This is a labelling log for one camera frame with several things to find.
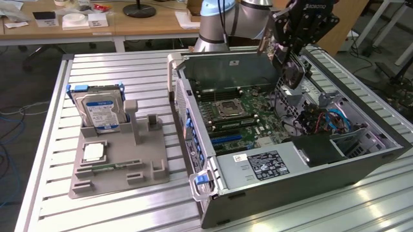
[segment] lamp base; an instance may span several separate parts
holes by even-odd
[[[156,9],[152,6],[140,4],[140,9],[136,4],[123,7],[123,13],[134,18],[148,18],[156,14]]]

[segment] hard drive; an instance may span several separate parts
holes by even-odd
[[[128,121],[124,109],[124,86],[78,85],[67,94],[78,108],[84,127],[95,127],[96,133],[119,131],[119,124]]]

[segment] blue cable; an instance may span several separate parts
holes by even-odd
[[[349,128],[349,131],[350,131],[350,130],[352,130],[350,122],[349,122],[348,118],[344,116],[342,112],[341,112],[338,109],[330,109],[330,110],[328,111],[328,113],[336,113],[336,114],[338,114],[338,116],[342,118],[344,123],[346,124],[346,126],[348,126],[348,128]],[[333,123],[330,122],[329,114],[326,114],[325,120],[326,120],[326,122],[329,123],[330,127],[332,127],[333,129],[337,130],[337,127],[336,127],[336,126],[333,125]]]
[[[19,194],[19,192],[20,192],[20,178],[19,178],[17,168],[16,168],[15,161],[13,161],[12,157],[9,157],[9,155],[7,155],[4,152],[0,152],[0,155],[5,156],[5,159],[8,159],[8,161],[9,161],[9,163],[11,163],[11,166],[12,166],[12,169],[13,169],[15,176],[16,176],[16,181],[17,181],[17,188],[16,188],[16,191],[15,191],[15,193],[5,199],[5,201],[4,201],[3,204],[0,205],[0,209],[1,209],[1,207],[15,198],[15,196],[16,196],[16,195]]]
[[[24,122],[22,120],[12,120],[12,119],[4,118],[4,117],[0,117],[0,119],[4,120],[4,121],[8,121],[8,122],[17,122],[22,125],[22,127],[20,127],[22,129],[20,129],[19,133],[11,139],[8,139],[7,141],[4,141],[4,142],[0,141],[0,144],[4,145],[7,143],[12,142],[15,139],[17,139],[17,137],[22,135],[22,133],[24,131]]]

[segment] aluminum slotted table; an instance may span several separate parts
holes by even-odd
[[[186,50],[66,56],[62,62],[16,231],[378,231],[413,228],[413,152],[357,184],[202,230],[167,99],[167,55]],[[413,142],[413,125],[322,51],[314,56],[378,115]],[[325,91],[336,87],[313,68]],[[67,196],[80,117],[67,84],[126,85],[138,117],[163,120],[171,180],[166,184],[71,200]]]

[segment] motherboard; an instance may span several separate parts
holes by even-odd
[[[198,107],[217,155],[279,144],[290,137],[258,86],[197,92]]]

